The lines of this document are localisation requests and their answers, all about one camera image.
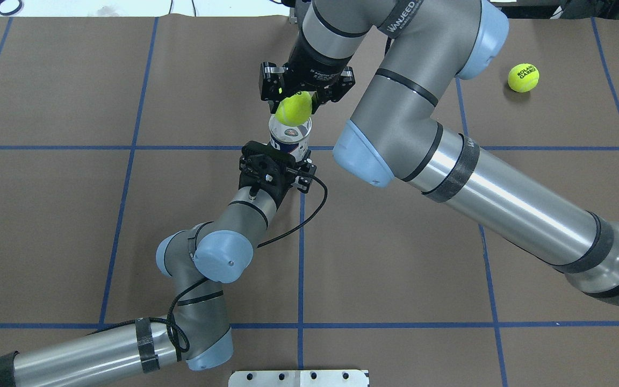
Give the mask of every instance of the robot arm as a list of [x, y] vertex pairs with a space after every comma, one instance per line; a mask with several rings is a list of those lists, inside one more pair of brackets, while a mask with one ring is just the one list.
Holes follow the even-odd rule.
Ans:
[[[508, 21], [487, 0], [314, 0], [287, 64], [294, 82], [323, 85], [371, 25], [393, 44], [334, 147], [369, 184], [394, 178], [488, 226], [580, 291], [619, 305], [619, 223], [584, 211], [430, 115], [450, 81], [481, 73]], [[455, 20], [447, 15], [456, 15]]]
[[60, 345], [4, 355], [0, 386], [105, 385], [181, 360], [196, 371], [227, 362], [233, 338], [221, 282], [238, 279], [250, 264], [286, 193], [293, 187], [309, 191], [316, 179], [309, 156], [307, 151], [297, 161], [271, 145], [249, 142], [239, 162], [239, 190], [221, 217], [179, 231], [157, 248], [157, 266], [174, 280], [177, 294], [166, 316], [126, 321]]

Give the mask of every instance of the light blue joint cap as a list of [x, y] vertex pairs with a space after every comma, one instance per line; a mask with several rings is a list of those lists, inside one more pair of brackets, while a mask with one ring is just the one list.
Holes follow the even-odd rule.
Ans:
[[346, 171], [376, 187], [383, 188], [395, 178], [388, 164], [352, 120], [348, 120], [334, 147], [334, 160]]
[[498, 55], [508, 37], [508, 17], [487, 0], [481, 0], [481, 22], [477, 41], [467, 64], [457, 76], [461, 79], [472, 79], [481, 74]]
[[183, 231], [184, 230], [178, 231], [167, 239], [162, 240], [162, 242], [159, 244], [159, 247], [157, 247], [157, 267], [159, 268], [159, 271], [161, 271], [162, 274], [164, 274], [166, 277], [171, 277], [171, 274], [169, 274], [169, 271], [167, 270], [167, 265], [164, 262], [165, 259], [167, 259], [167, 247], [169, 247], [169, 243], [171, 242], [171, 240]]
[[226, 335], [223, 335], [219, 341], [207, 348], [203, 353], [200, 353], [190, 360], [186, 360], [188, 368], [193, 371], [202, 371], [209, 368], [220, 366], [233, 356], [233, 336], [231, 328], [228, 329]]
[[231, 230], [214, 231], [202, 238], [192, 259], [205, 277], [224, 284], [237, 280], [252, 260], [253, 245]]

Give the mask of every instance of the tennis ball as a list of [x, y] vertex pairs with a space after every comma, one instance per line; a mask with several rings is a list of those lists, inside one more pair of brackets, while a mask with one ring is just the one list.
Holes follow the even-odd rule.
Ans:
[[303, 124], [312, 115], [312, 96], [302, 91], [280, 102], [275, 117], [286, 126]]
[[533, 64], [518, 64], [508, 73], [508, 86], [518, 93], [530, 91], [537, 83], [538, 69]]

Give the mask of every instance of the metal plate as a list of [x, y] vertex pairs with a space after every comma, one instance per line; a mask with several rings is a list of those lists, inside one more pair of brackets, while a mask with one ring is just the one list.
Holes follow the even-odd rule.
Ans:
[[228, 387], [369, 387], [368, 370], [237, 371]]

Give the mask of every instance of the brand logo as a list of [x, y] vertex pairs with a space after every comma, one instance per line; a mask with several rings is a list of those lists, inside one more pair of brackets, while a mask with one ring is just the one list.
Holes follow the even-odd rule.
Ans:
[[400, 17], [398, 17], [398, 20], [396, 20], [395, 23], [386, 27], [386, 29], [389, 32], [395, 32], [397, 29], [402, 28], [403, 23], [405, 22], [407, 17], [410, 16], [410, 13], [412, 12], [414, 8], [415, 8], [415, 2], [407, 3], [407, 5], [405, 6], [405, 10], [403, 10], [403, 12], [400, 14]]
[[528, 76], [529, 74], [534, 73], [535, 71], [536, 71], [536, 68], [534, 66], [527, 66], [526, 69], [523, 69], [522, 71], [517, 73], [517, 76], [519, 76], [520, 79], [523, 79], [525, 76]]

